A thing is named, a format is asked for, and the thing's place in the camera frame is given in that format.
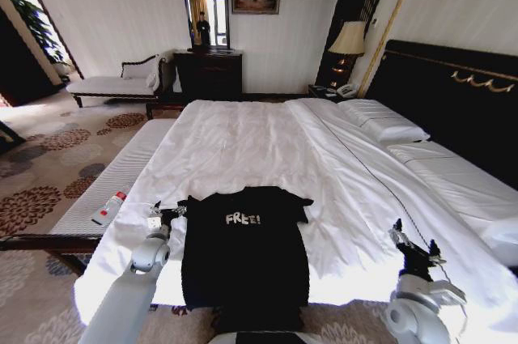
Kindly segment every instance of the white duvet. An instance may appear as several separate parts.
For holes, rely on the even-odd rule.
[[[347,122],[336,104],[318,99],[191,103],[74,285],[83,322],[92,318],[145,238],[151,206],[161,200],[162,207],[174,207],[188,195],[202,199],[245,186],[279,186],[314,200],[306,208],[309,224],[299,226],[308,253],[309,302],[387,301],[403,263],[387,230],[401,218],[408,237],[425,246],[401,203],[366,167],[398,196],[424,237],[435,239],[448,261],[448,276],[466,293],[463,342],[517,342],[518,283],[512,273],[408,168]],[[185,219],[173,221],[172,255],[158,281],[156,304],[184,303],[185,229]],[[439,268],[431,276],[444,279]],[[455,307],[448,314],[453,320],[459,311]]]

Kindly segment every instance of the white pillow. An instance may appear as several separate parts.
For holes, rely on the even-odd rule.
[[[385,146],[427,140],[430,135],[376,100],[354,99],[342,101],[338,106],[353,124]]]
[[[149,73],[149,75],[146,78],[146,86],[152,89],[155,87],[156,84],[156,73],[153,71]]]
[[[518,191],[434,142],[387,149],[445,200],[503,264],[518,265]]]
[[[147,58],[142,63],[128,62],[122,66],[123,79],[146,79],[156,68],[158,55]]]

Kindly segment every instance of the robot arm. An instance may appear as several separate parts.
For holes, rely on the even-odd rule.
[[[128,266],[110,287],[80,344],[137,341],[155,294],[156,281],[169,258],[171,220],[185,212],[182,207],[162,211],[158,207],[159,203],[148,219],[150,235],[133,251]]]
[[[450,337],[438,313],[443,305],[465,304],[465,294],[448,281],[432,281],[428,269],[445,263],[431,241],[429,252],[409,241],[398,219],[389,234],[405,255],[397,289],[385,310],[384,322],[398,344],[449,344]]]

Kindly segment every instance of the lamp shade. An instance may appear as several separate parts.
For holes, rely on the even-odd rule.
[[[365,22],[345,22],[340,35],[328,51],[338,54],[363,54],[363,33]]]

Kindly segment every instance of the sofa cushion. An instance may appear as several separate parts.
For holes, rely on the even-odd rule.
[[[149,73],[156,70],[158,65],[158,55],[149,57],[143,62],[132,63],[125,62],[122,64],[123,79],[145,79]]]
[[[150,89],[155,90],[158,87],[158,81],[156,80],[156,73],[152,72],[146,78],[146,86]]]
[[[119,77],[90,77],[66,87],[70,93],[96,93],[101,95],[152,96],[153,89],[146,86],[146,79],[121,79]]]

